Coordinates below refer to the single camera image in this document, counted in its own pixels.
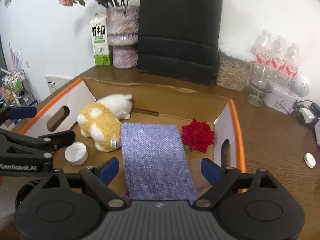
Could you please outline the water bottle middle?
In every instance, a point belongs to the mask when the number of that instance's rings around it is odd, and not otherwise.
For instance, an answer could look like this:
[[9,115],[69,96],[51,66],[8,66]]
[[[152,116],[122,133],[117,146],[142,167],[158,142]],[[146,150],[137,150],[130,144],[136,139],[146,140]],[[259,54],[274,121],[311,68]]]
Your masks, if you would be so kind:
[[285,49],[286,49],[286,38],[278,36],[277,39],[273,42],[272,46],[272,58],[271,66],[274,69],[282,71],[285,67]]

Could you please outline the purple tissue pack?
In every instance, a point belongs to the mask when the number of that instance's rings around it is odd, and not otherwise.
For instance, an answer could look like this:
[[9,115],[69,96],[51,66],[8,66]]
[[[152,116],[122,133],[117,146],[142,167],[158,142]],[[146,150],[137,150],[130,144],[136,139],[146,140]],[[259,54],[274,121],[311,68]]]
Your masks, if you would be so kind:
[[315,124],[315,136],[316,136],[316,141],[317,141],[317,146],[320,147],[320,120],[317,121]]

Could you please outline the water bottle right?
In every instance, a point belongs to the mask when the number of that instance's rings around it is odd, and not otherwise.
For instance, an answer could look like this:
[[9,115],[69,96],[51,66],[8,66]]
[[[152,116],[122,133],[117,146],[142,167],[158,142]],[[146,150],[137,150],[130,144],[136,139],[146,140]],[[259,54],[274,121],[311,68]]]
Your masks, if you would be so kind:
[[299,46],[293,43],[287,50],[286,62],[284,67],[285,81],[291,83],[293,78],[296,77],[300,67],[300,54]]

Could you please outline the red artificial rose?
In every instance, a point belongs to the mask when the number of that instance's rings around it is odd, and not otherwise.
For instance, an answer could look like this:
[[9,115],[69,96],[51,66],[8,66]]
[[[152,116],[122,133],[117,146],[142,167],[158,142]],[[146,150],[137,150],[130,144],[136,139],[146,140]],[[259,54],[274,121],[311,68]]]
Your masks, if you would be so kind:
[[214,144],[214,135],[215,132],[205,121],[199,122],[193,119],[189,125],[182,126],[183,145],[188,146],[191,151],[206,153],[208,147]]

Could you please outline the white plastic jar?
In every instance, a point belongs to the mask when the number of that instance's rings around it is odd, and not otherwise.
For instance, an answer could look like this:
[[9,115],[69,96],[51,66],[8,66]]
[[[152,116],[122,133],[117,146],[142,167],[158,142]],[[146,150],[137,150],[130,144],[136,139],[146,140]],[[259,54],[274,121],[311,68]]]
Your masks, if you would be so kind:
[[85,144],[75,142],[65,150],[65,159],[74,166],[80,166],[86,162],[88,152]]

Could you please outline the white green milk carton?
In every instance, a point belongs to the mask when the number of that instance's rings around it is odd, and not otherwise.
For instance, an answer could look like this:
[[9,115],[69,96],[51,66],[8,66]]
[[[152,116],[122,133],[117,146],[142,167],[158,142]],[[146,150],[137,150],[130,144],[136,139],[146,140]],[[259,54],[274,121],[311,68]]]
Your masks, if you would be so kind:
[[93,55],[96,66],[110,66],[111,53],[107,43],[107,20],[106,12],[95,13],[90,21]]

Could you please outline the red orange cardboard box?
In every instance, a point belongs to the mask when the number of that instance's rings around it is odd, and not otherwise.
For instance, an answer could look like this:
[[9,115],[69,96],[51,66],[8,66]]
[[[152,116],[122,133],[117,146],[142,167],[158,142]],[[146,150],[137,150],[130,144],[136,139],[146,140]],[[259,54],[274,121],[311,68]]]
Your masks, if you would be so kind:
[[203,158],[209,158],[217,165],[222,165],[222,149],[225,141],[229,142],[229,165],[238,168],[242,173],[246,171],[242,132],[234,101],[224,96],[187,88],[80,77],[52,94],[53,97],[48,102],[42,102],[38,106],[37,116],[22,120],[15,130],[32,137],[49,134],[48,120],[66,106],[69,108],[69,116],[56,130],[59,132],[72,129],[76,134],[76,140],[86,145],[89,153],[86,166],[100,165],[110,157],[121,158],[121,150],[111,153],[97,151],[94,141],[84,138],[76,123],[76,117],[82,107],[110,94],[132,94],[133,110],[130,122],[175,125],[180,129],[195,119],[205,121],[215,131],[214,144],[208,147],[206,153],[186,152],[189,170],[196,186],[205,183],[200,172],[200,162]]

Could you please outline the purple woven fabric pouch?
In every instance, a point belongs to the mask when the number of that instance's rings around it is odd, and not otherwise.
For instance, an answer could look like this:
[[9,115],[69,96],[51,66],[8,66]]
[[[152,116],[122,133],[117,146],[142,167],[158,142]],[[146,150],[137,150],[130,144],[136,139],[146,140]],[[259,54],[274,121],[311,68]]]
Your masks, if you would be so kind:
[[122,124],[121,154],[127,191],[132,200],[188,200],[193,203],[208,186],[208,183],[194,185],[175,125]]

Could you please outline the empty glass cup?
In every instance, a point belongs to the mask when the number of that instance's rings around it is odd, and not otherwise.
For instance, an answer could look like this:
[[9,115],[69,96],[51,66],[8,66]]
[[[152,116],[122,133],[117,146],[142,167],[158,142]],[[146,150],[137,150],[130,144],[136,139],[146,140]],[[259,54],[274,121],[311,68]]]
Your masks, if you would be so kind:
[[247,101],[254,106],[262,106],[268,94],[274,88],[278,76],[277,73],[277,70],[273,67],[259,63],[253,64],[249,76]]

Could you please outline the small white round speaker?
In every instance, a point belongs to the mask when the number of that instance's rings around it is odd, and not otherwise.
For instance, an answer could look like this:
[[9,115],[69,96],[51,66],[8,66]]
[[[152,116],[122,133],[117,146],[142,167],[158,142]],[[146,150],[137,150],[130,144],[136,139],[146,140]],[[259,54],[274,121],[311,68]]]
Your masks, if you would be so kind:
[[300,98],[306,97],[310,93],[310,86],[307,82],[296,81],[292,88]]

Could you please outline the yellow white plush alpaca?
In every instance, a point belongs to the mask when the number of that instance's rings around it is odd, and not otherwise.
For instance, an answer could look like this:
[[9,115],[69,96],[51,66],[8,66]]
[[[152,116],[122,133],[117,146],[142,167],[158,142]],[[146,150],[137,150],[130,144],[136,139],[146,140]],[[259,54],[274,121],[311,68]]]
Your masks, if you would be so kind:
[[121,121],[131,118],[132,99],[131,94],[112,94],[83,107],[77,116],[81,135],[92,138],[101,152],[120,148]]

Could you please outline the white floral tin box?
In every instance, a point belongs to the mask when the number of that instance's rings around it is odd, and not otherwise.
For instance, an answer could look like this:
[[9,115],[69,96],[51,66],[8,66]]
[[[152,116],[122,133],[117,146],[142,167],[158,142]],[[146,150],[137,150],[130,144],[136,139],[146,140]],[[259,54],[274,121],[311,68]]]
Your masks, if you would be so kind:
[[293,112],[293,104],[301,99],[302,98],[292,90],[275,84],[272,92],[266,97],[264,104],[288,115]]

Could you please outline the small white bottle cap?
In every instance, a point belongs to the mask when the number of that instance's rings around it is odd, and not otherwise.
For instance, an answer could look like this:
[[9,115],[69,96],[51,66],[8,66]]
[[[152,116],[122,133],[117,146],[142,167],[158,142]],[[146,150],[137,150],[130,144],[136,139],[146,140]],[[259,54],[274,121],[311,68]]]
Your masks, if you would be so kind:
[[311,153],[306,153],[304,155],[304,161],[309,168],[314,168],[316,166],[316,159]]

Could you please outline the purple textured vase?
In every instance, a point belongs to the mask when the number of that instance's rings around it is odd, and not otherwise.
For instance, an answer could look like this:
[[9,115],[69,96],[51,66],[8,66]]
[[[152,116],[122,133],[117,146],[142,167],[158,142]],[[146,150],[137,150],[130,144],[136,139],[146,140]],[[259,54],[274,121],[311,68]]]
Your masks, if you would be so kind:
[[138,63],[139,7],[111,7],[107,9],[107,43],[112,47],[113,66],[128,69]]

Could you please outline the clear container with seeds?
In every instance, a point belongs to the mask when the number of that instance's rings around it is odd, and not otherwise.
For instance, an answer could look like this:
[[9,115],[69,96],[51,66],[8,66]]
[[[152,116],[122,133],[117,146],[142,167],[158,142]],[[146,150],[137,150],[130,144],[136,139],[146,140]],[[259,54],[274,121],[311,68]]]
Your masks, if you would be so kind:
[[222,88],[243,92],[256,57],[247,51],[219,45],[219,66],[216,84]]

